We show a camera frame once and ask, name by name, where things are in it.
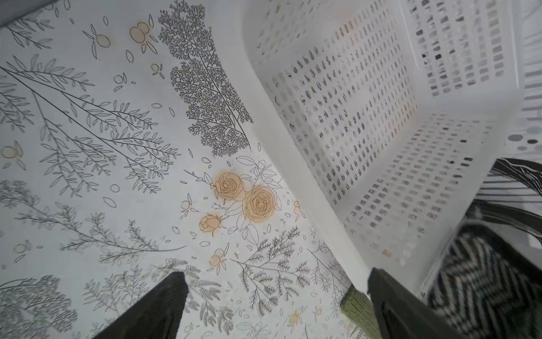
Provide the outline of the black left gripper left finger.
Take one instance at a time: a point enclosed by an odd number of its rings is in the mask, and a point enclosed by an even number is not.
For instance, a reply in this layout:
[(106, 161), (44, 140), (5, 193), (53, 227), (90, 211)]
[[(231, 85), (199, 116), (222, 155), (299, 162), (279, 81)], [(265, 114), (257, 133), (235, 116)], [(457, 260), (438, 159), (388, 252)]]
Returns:
[(176, 338), (188, 294), (185, 274), (173, 272), (96, 338)]

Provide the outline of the white plastic perforated basket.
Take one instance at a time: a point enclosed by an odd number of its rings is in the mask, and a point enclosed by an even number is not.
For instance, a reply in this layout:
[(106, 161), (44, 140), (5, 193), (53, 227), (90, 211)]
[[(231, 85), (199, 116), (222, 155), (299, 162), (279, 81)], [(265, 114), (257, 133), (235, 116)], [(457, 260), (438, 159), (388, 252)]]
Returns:
[(519, 1), (217, 1), (253, 132), (349, 279), (422, 295), (523, 100)]

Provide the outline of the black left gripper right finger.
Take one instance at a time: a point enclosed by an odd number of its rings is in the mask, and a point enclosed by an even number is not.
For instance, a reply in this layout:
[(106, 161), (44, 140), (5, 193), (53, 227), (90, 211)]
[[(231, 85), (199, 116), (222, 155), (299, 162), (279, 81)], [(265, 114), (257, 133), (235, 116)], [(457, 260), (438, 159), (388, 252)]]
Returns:
[(463, 337), (383, 269), (371, 271), (368, 293), (383, 338)]

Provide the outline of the black white patterned knit scarf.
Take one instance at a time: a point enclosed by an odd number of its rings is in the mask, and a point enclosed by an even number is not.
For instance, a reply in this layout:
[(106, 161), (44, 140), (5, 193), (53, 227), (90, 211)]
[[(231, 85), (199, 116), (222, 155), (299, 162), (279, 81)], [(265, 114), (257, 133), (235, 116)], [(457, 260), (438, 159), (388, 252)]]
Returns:
[(428, 305), (466, 338), (540, 338), (541, 269), (470, 223), (450, 245)]

